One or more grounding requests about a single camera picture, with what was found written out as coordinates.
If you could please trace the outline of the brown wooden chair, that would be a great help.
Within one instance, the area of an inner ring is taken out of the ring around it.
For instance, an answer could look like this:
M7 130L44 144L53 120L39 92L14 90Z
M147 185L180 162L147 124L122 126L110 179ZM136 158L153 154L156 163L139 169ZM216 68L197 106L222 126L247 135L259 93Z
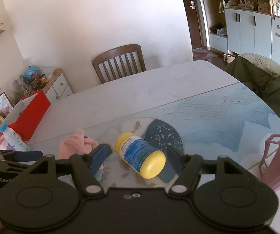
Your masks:
M95 57L92 65L102 84L146 71L139 44L127 44L108 50Z

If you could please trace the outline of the blue globe toy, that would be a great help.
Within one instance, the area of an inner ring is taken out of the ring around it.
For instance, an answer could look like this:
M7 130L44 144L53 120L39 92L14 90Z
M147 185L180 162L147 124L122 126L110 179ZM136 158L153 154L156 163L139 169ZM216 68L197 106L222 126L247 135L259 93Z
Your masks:
M27 81L32 81L35 77L38 77L38 74L39 72L37 67L29 66L24 73L24 78Z

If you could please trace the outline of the pink fluffy cloth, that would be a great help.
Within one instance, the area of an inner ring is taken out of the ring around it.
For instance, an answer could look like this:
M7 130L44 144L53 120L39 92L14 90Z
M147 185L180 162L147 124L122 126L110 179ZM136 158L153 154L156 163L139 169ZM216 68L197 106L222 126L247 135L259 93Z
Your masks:
M59 146L59 159L68 159L77 153L89 154L99 143L85 135L84 130L77 129L74 134L62 140Z

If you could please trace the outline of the white red paper bag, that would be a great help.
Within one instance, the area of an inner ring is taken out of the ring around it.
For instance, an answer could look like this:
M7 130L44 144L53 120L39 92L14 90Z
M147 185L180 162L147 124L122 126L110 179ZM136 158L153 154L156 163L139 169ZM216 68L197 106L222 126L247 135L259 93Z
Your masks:
M11 112L12 105L6 96L5 92L0 94L0 115L6 118L6 116Z

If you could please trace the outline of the white blue spray bottle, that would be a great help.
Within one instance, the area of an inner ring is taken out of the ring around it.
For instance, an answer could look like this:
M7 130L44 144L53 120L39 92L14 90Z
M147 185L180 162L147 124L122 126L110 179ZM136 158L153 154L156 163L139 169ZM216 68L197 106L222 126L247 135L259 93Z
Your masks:
M21 137L6 123L0 126L0 132L3 134L7 143L16 151L29 152L30 148L24 143Z

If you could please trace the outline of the light blue cabinet unit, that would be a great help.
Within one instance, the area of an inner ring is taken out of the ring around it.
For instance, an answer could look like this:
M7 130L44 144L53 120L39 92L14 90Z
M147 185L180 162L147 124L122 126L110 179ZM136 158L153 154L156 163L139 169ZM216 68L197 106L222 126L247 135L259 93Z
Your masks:
M222 0L228 51L280 64L280 0Z

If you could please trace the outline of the brown wooden door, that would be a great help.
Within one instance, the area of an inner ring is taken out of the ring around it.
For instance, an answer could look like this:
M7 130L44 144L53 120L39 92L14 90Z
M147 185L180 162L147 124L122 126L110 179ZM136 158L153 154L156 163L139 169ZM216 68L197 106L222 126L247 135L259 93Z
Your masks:
M183 0L189 26L192 49L203 47L203 37L196 0Z

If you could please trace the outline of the blue patterned table mat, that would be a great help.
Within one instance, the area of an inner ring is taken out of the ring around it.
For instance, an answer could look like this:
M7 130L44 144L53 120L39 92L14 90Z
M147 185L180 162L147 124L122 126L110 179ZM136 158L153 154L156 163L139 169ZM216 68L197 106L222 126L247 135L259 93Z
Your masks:
M126 132L165 150L174 145L206 160L226 155L248 170L257 170L264 142L280 134L280 118L240 83L100 124L89 135L114 146Z

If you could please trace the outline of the yellow capped pill bottle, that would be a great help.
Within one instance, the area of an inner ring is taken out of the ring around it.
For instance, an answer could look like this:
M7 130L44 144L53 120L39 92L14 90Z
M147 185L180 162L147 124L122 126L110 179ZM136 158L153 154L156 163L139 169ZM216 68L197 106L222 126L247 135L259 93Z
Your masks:
M166 164L166 156L161 150L131 132L117 138L115 152L144 179L158 176Z

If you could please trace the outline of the white drawer cabinet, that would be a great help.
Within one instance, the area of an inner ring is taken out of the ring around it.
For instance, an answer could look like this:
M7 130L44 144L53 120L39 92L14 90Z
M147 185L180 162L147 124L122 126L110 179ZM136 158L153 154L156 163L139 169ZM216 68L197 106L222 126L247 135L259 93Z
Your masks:
M53 77L48 80L43 92L51 104L73 95L73 91L60 68L54 70Z

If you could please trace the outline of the dark green jacket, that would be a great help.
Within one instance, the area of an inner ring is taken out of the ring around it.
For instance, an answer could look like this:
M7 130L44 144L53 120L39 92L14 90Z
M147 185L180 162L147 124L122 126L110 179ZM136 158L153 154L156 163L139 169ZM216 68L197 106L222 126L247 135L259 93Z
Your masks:
M272 77L240 56L228 65L227 72L258 95L280 118L280 75Z

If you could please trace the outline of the pink geometric organizer basket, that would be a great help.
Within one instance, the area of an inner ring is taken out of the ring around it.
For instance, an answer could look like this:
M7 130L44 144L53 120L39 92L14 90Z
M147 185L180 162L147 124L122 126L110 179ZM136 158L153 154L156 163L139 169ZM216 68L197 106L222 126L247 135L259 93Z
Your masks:
M278 148L271 163L267 165L266 158L271 144L277 145ZM258 168L261 180L275 192L280 190L280 134L273 134L265 140L264 155Z

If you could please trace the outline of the red storage box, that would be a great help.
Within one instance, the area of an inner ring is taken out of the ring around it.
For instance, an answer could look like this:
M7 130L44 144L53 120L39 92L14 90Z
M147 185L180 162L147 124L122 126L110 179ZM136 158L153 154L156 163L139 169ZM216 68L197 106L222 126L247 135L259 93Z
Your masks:
M43 90L21 99L10 111L5 123L12 128L23 141L29 141L51 103Z

